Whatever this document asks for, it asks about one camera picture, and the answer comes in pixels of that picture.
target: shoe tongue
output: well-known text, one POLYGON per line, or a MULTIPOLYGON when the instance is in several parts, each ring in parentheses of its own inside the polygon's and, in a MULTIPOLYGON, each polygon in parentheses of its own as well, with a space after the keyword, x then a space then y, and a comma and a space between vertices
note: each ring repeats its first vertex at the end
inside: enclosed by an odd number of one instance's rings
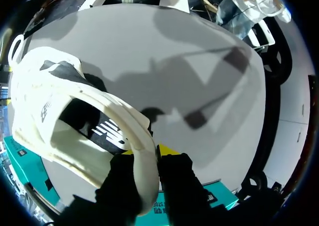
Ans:
POLYGON ((63 110, 72 101, 72 97, 41 89, 33 98, 31 114, 43 141, 50 143, 54 127, 63 110))

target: black logo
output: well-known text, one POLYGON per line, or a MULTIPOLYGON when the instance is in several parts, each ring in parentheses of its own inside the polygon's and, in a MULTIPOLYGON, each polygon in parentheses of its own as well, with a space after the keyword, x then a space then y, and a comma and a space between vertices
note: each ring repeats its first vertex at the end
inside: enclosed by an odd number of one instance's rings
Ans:
POLYGON ((209 204, 217 201, 217 198, 213 195, 212 192, 207 191, 207 201, 209 204))

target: white cabinet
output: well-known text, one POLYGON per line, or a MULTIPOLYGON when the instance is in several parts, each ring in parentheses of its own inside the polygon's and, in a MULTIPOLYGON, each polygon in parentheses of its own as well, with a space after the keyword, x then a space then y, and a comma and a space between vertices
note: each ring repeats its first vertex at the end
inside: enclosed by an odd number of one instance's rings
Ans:
POLYGON ((264 172, 285 185, 290 179, 303 150, 308 125, 280 120, 277 134, 264 172))
POLYGON ((281 86, 280 120, 309 123, 310 91, 308 75, 293 60, 292 72, 281 86))
POLYGON ((292 20, 277 21, 288 43, 292 56, 292 71, 281 85, 280 120, 309 123, 310 90, 308 75, 315 74, 307 46, 292 20))

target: floor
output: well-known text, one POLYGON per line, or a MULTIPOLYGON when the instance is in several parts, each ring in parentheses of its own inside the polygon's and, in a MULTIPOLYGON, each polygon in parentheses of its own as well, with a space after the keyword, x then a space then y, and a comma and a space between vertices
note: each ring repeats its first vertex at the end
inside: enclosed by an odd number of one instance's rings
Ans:
POLYGON ((68 14, 76 12, 85 0, 61 0, 52 9, 50 15, 45 19, 44 24, 63 18, 68 14))

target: new balance logo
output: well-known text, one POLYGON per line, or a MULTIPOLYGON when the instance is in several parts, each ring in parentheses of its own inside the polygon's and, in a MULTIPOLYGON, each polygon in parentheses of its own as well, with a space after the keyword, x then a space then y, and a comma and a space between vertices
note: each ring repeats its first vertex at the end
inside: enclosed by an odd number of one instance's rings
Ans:
POLYGON ((94 129, 91 129, 99 136, 106 134, 106 140, 120 149, 124 149, 126 138, 123 136, 123 132, 119 129, 116 123, 109 119, 105 122, 97 125, 94 129))

